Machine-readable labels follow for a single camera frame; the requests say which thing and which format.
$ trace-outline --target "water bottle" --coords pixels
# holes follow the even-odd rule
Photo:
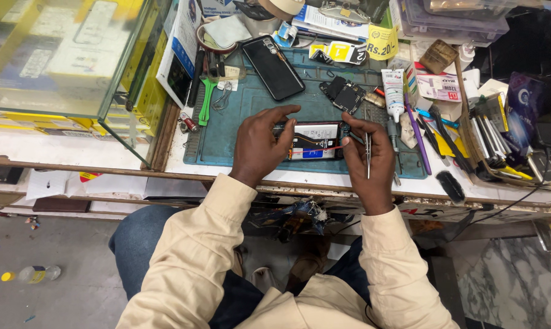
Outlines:
[[[5,272],[1,275],[2,281],[11,281],[17,278],[22,283],[38,283],[42,280],[55,280],[60,275],[60,267],[50,266],[28,266],[19,274],[14,272]]]

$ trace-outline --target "blue jeans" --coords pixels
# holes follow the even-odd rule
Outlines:
[[[111,236],[109,249],[115,254],[115,262],[127,299],[141,290],[141,283],[150,267],[150,258],[164,224],[171,215],[181,211],[170,206],[147,206],[137,210],[121,221]],[[369,290],[367,276],[359,265],[359,253],[363,250],[361,237],[355,240],[339,261],[325,274],[341,278],[351,286],[367,303]],[[295,295],[306,285],[294,288]],[[262,292],[251,282],[233,271],[227,271],[223,282],[225,295],[209,321],[212,329],[231,329],[248,318],[263,298]]]

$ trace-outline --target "blue repair mat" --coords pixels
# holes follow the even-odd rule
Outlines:
[[[210,110],[210,119],[206,127],[198,133],[190,132],[188,137],[186,152],[184,153],[184,163],[210,165],[210,166],[232,166],[233,154],[235,150],[235,141],[237,129],[245,118],[255,115],[263,109],[273,108],[286,104],[297,104],[302,107],[301,111],[289,116],[296,118],[298,122],[302,121],[340,121],[342,111],[334,107],[331,101],[320,90],[320,83],[331,81],[335,76],[343,77],[347,80],[358,83],[369,92],[374,87],[382,85],[380,70],[385,67],[382,62],[369,60],[364,67],[353,67],[343,63],[333,63],[326,65],[309,59],[308,50],[304,49],[284,49],[284,54],[294,66],[301,79],[306,84],[306,90],[298,93],[288,99],[277,102],[269,94],[265,85],[253,67],[243,58],[244,65],[247,68],[247,76],[239,80],[237,91],[233,91],[229,97],[229,104],[221,113]],[[241,62],[242,56],[236,52],[227,58],[225,65],[229,62],[238,60]],[[198,114],[201,111],[204,100],[205,88],[201,83],[198,90],[197,102],[194,108],[192,119],[198,123]],[[217,100],[222,91],[215,88],[213,90],[211,102]],[[359,111],[355,113],[358,118],[362,117],[362,109],[372,109],[373,121],[386,126],[389,119],[386,109],[377,108],[375,105],[363,101]],[[396,157],[396,172],[401,178],[424,179],[427,174],[422,167],[422,158],[418,147],[409,149],[402,141],[398,140],[400,156],[398,161]],[[284,161],[278,167],[282,170],[298,170],[303,172],[320,172],[347,174],[347,165],[343,159],[325,160],[325,161]]]

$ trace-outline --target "glass display case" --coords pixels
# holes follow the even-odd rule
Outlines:
[[[171,3],[0,0],[0,130],[119,141],[150,166]]]

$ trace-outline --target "glue tube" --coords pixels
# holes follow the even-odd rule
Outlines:
[[[387,113],[395,122],[400,121],[403,107],[403,69],[382,70],[383,88],[386,94]]]

